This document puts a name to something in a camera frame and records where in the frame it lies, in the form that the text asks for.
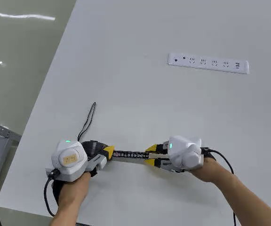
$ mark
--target floor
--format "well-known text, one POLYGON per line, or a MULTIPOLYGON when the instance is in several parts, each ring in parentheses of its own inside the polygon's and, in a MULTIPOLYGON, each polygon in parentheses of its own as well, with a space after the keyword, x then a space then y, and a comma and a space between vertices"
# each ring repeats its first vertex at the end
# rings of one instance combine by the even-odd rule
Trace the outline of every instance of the floor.
MULTIPOLYGON (((22 134, 76 0, 0 0, 0 125, 22 134)), ((16 151, 0 173, 0 188, 16 151)), ((50 218, 0 208, 3 226, 50 218)))

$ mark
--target hand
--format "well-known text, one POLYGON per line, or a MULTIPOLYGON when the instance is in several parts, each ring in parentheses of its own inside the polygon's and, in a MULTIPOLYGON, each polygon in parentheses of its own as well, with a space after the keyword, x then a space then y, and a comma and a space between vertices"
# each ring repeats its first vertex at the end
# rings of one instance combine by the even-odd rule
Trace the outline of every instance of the hand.
POLYGON ((212 183, 220 179, 224 173, 230 173, 212 158, 204 158, 203 166, 190 172, 198 179, 212 183))
POLYGON ((59 195, 59 207, 68 204, 80 206, 88 193, 89 180, 90 173, 86 172, 74 182, 64 184, 59 195))

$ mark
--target label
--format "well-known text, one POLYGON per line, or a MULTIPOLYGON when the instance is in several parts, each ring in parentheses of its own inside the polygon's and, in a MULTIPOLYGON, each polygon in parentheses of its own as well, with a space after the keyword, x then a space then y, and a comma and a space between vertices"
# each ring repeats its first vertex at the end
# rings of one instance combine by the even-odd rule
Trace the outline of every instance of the label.
POLYGON ((72 154, 72 155, 63 157, 62 160, 64 162, 64 165, 68 165, 70 163, 77 162, 77 155, 76 154, 72 154))

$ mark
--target power strip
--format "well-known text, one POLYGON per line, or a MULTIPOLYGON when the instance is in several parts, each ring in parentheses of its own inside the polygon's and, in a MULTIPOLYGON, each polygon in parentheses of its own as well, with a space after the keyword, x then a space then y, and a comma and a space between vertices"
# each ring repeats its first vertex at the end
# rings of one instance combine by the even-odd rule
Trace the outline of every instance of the power strip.
POLYGON ((187 53, 169 53, 168 64, 223 72, 249 74, 248 61, 196 56, 187 53))

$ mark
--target gray plastic part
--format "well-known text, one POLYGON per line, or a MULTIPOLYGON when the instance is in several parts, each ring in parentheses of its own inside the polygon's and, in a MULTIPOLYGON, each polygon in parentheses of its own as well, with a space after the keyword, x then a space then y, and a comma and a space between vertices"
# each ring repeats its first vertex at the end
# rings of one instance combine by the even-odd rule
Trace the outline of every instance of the gray plastic part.
POLYGON ((180 169, 175 167, 170 160, 162 160, 160 163, 160 167, 164 170, 168 170, 168 171, 175 171, 175 172, 183 172, 184 169, 180 169))
POLYGON ((100 163, 103 161, 104 158, 105 158, 104 155, 101 155, 101 154, 96 155, 94 158, 88 161, 88 166, 86 167, 85 171, 90 172, 94 170, 96 166, 97 166, 97 170, 101 170, 100 163))
MULTIPOLYGON (((85 162, 83 164, 83 166, 77 170, 75 173, 73 174, 63 174, 61 173, 56 180, 62 180, 62 181, 67 181, 67 182, 73 182, 75 180, 77 180, 79 177, 81 177, 81 175, 85 172, 86 167, 88 166, 88 162, 85 162)), ((54 168, 51 168, 49 170, 46 169, 46 174, 47 176, 50 174, 50 172, 53 170, 54 168)))

